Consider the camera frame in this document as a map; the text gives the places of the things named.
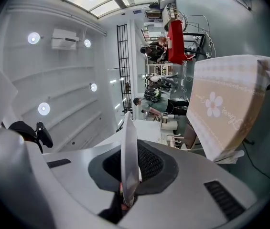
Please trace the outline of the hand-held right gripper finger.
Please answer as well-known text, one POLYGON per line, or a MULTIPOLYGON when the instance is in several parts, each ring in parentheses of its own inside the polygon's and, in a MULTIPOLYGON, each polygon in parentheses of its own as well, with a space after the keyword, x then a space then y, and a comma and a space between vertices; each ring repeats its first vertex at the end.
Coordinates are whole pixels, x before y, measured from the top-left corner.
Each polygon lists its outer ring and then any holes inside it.
POLYGON ((127 112, 122 128, 121 140, 121 185, 124 204, 132 207, 135 191, 140 184, 137 129, 131 119, 131 112, 127 112))

